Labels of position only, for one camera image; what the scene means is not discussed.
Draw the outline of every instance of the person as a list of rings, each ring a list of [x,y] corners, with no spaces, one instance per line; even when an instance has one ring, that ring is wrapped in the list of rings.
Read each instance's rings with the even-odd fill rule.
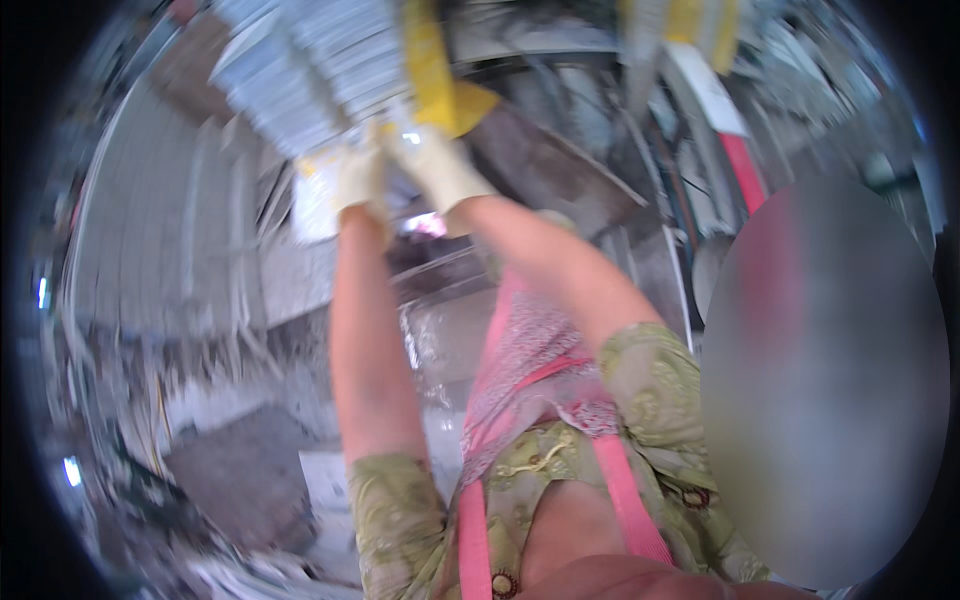
[[[401,142],[374,129],[340,149],[329,317],[366,597],[805,597],[766,582],[734,532],[709,471],[699,368],[632,282],[569,222],[499,196],[437,130]],[[383,257],[387,155],[452,235],[477,236],[502,264],[449,511]]]

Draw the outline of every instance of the white rubber glove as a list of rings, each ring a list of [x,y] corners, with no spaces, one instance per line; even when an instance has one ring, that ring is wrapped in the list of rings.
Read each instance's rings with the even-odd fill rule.
[[[444,217],[446,237],[470,233],[469,226],[451,213],[458,202],[474,196],[499,194],[476,172],[466,153],[461,153],[454,141],[431,125],[419,125],[416,133],[403,136],[394,133],[386,145],[430,205]]]
[[[339,161],[336,187],[331,202],[341,224],[343,210],[362,205],[384,230],[384,250],[394,238],[390,226],[390,209],[384,200],[386,192],[386,162],[379,143],[379,124],[371,121],[364,129],[363,139],[357,144],[344,143],[335,149]]]

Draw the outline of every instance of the pink patterned fabric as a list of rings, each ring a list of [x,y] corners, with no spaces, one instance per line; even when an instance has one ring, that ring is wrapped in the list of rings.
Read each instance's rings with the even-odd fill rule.
[[[616,406],[566,315],[504,269],[460,447],[464,485],[549,408],[592,438],[616,433]]]
[[[458,557],[464,600],[490,600],[492,579],[480,477],[549,408],[593,440],[617,521],[635,555],[673,563],[636,491],[617,435],[616,405],[583,337],[566,315],[504,269],[480,368],[470,392],[461,450]]]

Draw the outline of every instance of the yellow glove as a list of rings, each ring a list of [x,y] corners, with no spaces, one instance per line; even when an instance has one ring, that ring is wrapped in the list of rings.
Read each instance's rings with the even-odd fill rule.
[[[450,211],[461,200],[497,195],[470,164],[466,152],[456,147],[432,125],[418,125],[416,132],[396,132],[385,144],[397,164],[420,187],[423,196],[444,217],[446,237],[470,233],[469,226]]]

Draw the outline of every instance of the forearm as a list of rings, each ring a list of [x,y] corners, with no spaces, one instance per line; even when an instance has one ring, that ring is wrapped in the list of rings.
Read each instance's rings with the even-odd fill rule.
[[[380,225],[365,209],[345,210],[330,304],[330,373],[348,465],[392,452],[427,458],[382,247]]]
[[[606,256],[525,206],[479,196],[455,210],[502,260],[564,308],[594,351],[629,324],[662,323],[653,305]]]

